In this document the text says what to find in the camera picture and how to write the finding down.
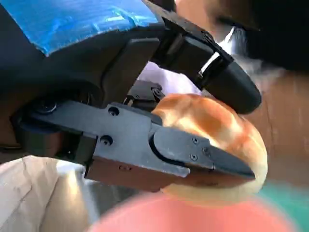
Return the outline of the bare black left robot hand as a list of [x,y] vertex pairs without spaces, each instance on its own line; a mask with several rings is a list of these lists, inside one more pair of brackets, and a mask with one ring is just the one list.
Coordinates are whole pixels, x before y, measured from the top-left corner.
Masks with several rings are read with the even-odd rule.
[[248,162],[151,113],[161,87],[136,84],[149,61],[237,113],[261,103],[209,32],[158,1],[1,1],[1,163],[62,159],[85,166],[89,179],[151,192],[255,180]]

